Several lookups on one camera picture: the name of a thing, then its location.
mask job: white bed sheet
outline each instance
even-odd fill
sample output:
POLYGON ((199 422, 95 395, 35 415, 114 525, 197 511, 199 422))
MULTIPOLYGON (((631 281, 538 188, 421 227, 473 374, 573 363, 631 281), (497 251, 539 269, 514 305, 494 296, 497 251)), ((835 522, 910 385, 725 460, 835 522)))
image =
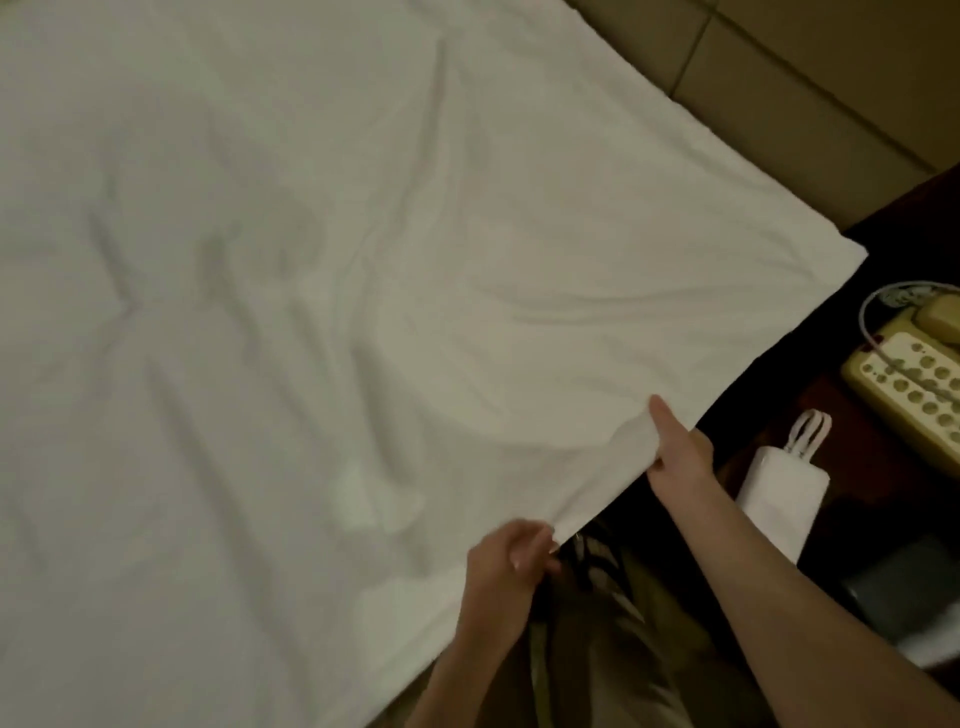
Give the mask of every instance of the white bed sheet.
POLYGON ((560 0, 22 0, 0 114, 4 725, 363 724, 863 256, 560 0))

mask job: dark object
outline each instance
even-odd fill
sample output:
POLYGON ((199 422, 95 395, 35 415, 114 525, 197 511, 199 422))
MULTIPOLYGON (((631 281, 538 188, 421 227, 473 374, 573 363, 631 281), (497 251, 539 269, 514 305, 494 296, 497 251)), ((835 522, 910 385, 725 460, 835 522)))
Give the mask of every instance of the dark object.
POLYGON ((960 598, 960 566, 939 541, 925 536, 844 586, 877 633, 896 643, 960 598))

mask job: person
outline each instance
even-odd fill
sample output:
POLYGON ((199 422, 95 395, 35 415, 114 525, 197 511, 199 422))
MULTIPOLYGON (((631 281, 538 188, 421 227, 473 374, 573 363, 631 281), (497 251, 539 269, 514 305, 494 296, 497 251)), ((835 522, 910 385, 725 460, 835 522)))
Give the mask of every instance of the person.
MULTIPOLYGON (((687 432, 659 397, 651 398, 650 413, 660 436, 650 485, 780 726, 960 726, 960 703, 807 580, 743 515, 713 475, 706 438, 687 432)), ((494 675, 524 633, 537 586, 561 572, 556 546, 549 525, 520 520, 470 551, 455 637, 407 728, 474 725, 494 675)), ((684 724, 683 715, 675 717, 670 725, 684 724)), ((613 722, 595 716, 593 724, 613 722)))

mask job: telephone handset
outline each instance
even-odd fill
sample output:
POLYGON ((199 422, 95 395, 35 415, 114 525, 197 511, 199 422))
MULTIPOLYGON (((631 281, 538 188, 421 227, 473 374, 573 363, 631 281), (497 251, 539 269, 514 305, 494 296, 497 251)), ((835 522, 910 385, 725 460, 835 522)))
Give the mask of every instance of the telephone handset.
POLYGON ((960 295, 910 306, 874 338, 880 353, 858 350, 843 378, 927 462, 960 479, 960 295))

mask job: forearm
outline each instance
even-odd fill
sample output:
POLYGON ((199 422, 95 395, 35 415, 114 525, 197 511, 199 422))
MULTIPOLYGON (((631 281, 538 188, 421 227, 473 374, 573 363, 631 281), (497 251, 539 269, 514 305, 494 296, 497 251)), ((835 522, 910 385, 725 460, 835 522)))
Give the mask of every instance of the forearm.
POLYGON ((482 645, 455 639, 437 659, 406 728, 471 728, 501 662, 482 645))
POLYGON ((796 570, 719 485, 659 495, 784 728, 960 725, 949 695, 796 570))

